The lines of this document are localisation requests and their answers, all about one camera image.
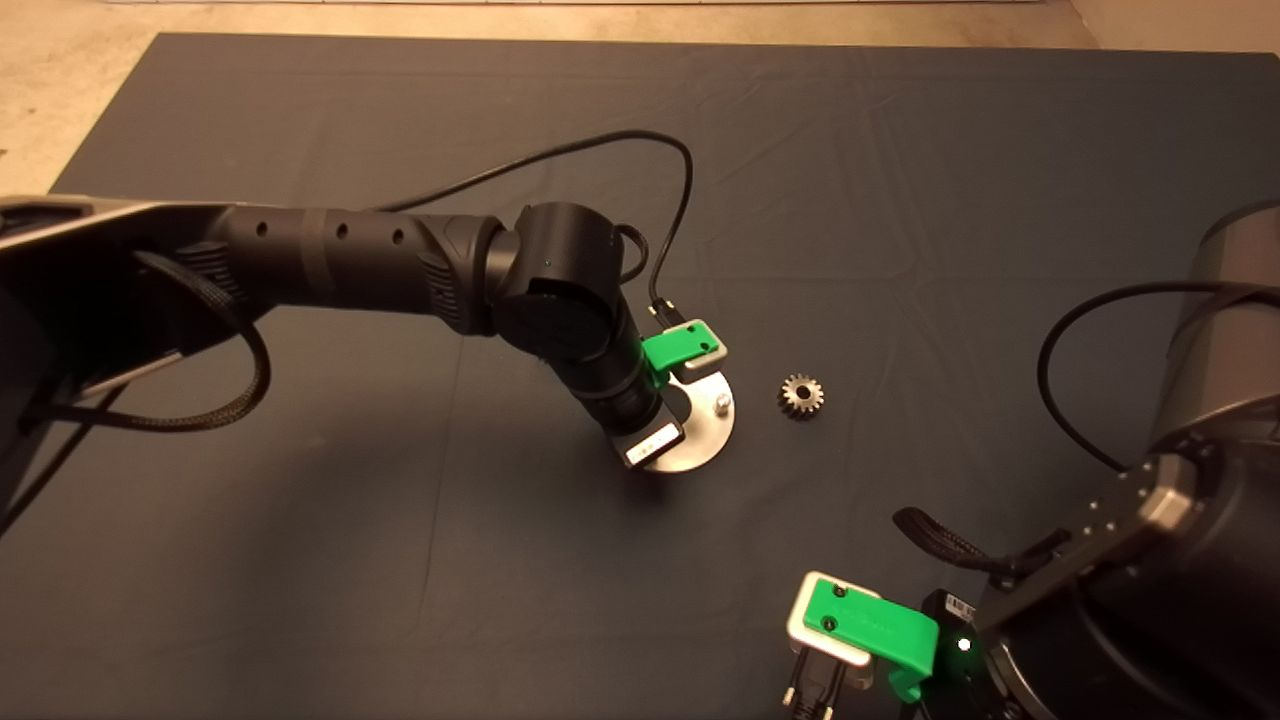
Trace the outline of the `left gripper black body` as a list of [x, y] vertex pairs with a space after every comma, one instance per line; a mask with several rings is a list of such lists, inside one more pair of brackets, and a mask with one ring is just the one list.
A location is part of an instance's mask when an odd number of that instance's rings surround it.
[[684, 427], [672, 413], [657, 413], [640, 429], [620, 437], [620, 460], [627, 469], [649, 466], [684, 438]]

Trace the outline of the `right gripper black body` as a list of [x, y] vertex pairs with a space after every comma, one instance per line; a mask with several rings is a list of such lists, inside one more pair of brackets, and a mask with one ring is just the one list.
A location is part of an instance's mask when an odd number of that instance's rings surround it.
[[940, 626], [932, 675], [920, 684], [924, 719], [1000, 719], [1001, 694], [972, 625], [977, 610], [946, 589], [929, 593], [924, 614]]

